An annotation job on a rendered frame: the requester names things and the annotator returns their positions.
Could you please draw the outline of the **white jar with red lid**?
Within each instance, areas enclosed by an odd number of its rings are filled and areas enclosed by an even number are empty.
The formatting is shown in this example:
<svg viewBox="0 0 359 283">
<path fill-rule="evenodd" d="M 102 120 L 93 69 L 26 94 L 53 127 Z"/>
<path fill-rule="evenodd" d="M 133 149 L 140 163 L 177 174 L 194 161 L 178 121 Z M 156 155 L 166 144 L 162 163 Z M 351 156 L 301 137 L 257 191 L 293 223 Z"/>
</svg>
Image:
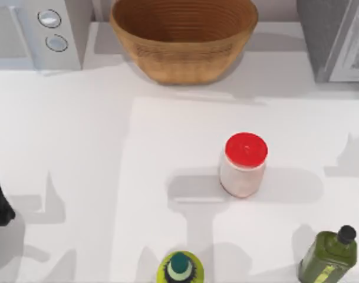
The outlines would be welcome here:
<svg viewBox="0 0 359 283">
<path fill-rule="evenodd" d="M 236 198 L 253 195 L 262 183 L 267 156 L 268 146 L 259 135 L 235 133 L 226 141 L 220 158 L 220 184 Z"/>
</svg>

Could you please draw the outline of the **pale microwave oven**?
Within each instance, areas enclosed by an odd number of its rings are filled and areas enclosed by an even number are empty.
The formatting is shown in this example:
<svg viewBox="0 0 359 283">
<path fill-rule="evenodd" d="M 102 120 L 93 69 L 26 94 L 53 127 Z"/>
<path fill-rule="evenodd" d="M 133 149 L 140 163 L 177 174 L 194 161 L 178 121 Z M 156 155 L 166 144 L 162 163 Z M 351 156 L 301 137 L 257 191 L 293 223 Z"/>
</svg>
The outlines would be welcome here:
<svg viewBox="0 0 359 283">
<path fill-rule="evenodd" d="M 38 12 L 47 9 L 61 15 L 58 28 L 38 22 Z M 93 17 L 92 0 L 0 0 L 0 70 L 81 70 Z M 46 47 L 54 34 L 68 41 L 64 52 Z"/>
</svg>

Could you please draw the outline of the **yellow-green bottle teal cap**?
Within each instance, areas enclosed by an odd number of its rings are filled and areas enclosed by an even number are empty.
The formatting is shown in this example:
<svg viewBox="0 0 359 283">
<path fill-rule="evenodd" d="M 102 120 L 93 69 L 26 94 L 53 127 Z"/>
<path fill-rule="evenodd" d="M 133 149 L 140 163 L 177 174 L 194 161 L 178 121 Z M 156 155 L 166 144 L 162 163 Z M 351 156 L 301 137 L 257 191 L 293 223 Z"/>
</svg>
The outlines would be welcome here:
<svg viewBox="0 0 359 283">
<path fill-rule="evenodd" d="M 155 283 L 204 283 L 205 272 L 199 258 L 189 251 L 175 251 L 161 261 Z"/>
</svg>

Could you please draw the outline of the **dark green bottle black cap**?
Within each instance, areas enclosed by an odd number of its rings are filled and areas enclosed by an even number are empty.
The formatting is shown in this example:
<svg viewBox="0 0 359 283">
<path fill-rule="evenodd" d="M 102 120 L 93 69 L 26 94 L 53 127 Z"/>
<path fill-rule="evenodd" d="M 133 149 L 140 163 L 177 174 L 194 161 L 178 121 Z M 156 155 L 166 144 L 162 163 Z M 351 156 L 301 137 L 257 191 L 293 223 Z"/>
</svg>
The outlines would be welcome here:
<svg viewBox="0 0 359 283">
<path fill-rule="evenodd" d="M 300 283 L 338 283 L 357 263 L 356 236 L 350 225 L 319 232 L 299 263 Z"/>
</svg>

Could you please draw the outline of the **brown woven basket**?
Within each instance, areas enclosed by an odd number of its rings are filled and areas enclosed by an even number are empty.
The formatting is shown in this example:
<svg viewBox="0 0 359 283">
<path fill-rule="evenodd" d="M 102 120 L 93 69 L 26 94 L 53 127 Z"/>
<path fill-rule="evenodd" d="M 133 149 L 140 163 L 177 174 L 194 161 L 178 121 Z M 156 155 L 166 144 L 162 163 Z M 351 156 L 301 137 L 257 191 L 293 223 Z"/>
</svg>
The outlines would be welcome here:
<svg viewBox="0 0 359 283">
<path fill-rule="evenodd" d="M 216 81 L 258 23 L 252 0 L 116 0 L 110 24 L 132 61 L 160 84 Z"/>
</svg>

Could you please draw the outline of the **microwave knob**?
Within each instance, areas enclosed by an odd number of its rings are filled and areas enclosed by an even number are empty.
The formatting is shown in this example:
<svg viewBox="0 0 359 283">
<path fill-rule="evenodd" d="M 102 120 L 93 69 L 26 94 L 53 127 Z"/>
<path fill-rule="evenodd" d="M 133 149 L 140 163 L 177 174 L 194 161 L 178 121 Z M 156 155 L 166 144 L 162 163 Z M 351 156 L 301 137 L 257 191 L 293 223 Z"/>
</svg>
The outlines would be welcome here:
<svg viewBox="0 0 359 283">
<path fill-rule="evenodd" d="M 58 28 L 62 22 L 61 15 L 53 9 L 39 11 L 37 19 L 43 27 L 50 29 Z"/>
<path fill-rule="evenodd" d="M 45 44 L 53 52 L 64 52 L 68 48 L 68 41 L 63 36 L 57 34 L 46 37 Z"/>
</svg>

